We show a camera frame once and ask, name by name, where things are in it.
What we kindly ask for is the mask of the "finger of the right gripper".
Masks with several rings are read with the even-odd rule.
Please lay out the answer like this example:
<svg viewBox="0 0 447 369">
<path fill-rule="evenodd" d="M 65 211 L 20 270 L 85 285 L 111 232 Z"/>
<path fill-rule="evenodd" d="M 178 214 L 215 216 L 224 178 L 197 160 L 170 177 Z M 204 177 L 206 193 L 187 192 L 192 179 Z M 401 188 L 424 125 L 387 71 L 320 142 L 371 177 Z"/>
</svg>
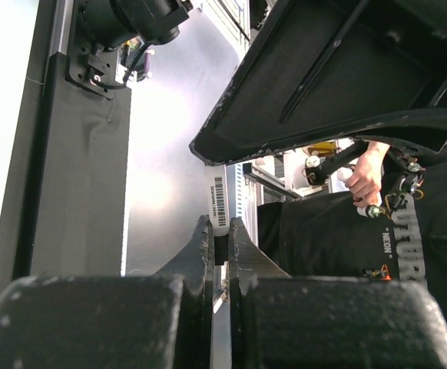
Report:
<svg viewBox="0 0 447 369">
<path fill-rule="evenodd" d="M 334 138 L 447 139 L 447 1 L 278 1 L 190 143 L 228 165 Z"/>
</svg>

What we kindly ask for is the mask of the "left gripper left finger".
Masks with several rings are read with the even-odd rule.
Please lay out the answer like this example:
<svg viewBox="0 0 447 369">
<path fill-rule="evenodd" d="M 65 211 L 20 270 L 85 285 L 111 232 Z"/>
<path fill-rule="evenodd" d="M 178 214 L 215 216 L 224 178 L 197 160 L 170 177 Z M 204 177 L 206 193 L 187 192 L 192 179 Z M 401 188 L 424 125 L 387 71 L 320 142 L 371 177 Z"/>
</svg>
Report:
<svg viewBox="0 0 447 369">
<path fill-rule="evenodd" d="M 27 277 L 0 295 L 0 368 L 208 368 L 213 229 L 151 276 Z"/>
</svg>

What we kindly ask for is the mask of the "operator hand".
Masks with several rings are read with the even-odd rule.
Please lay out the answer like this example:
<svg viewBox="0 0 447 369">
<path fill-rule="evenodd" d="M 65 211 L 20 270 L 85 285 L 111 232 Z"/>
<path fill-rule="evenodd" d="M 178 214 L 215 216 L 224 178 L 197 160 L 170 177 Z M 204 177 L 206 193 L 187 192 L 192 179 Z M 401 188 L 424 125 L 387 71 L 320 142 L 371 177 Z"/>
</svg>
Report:
<svg viewBox="0 0 447 369">
<path fill-rule="evenodd" d="M 382 187 L 382 162 L 389 149 L 388 144 L 370 141 L 359 157 L 353 174 L 345 183 L 356 207 L 364 208 L 378 202 L 377 195 Z"/>
</svg>

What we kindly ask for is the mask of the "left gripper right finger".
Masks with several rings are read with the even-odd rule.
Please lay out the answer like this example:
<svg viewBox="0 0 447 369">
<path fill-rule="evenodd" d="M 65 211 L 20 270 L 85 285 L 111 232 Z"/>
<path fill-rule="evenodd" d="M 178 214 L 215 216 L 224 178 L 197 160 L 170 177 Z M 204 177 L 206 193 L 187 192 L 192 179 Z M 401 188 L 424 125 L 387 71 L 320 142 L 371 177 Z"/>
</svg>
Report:
<svg viewBox="0 0 447 369">
<path fill-rule="evenodd" d="M 447 323 L 418 284 L 292 278 L 239 218 L 228 261 L 235 368 L 447 368 Z"/>
</svg>

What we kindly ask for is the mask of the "silver SFP module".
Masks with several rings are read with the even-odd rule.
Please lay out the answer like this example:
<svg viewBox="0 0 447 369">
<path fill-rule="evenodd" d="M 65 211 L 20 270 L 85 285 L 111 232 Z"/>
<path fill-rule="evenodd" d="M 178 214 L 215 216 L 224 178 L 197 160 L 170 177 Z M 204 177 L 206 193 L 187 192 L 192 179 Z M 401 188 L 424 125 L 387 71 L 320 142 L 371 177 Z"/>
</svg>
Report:
<svg viewBox="0 0 447 369">
<path fill-rule="evenodd" d="M 215 237 L 225 236 L 230 228 L 226 167 L 205 167 L 209 218 Z"/>
</svg>

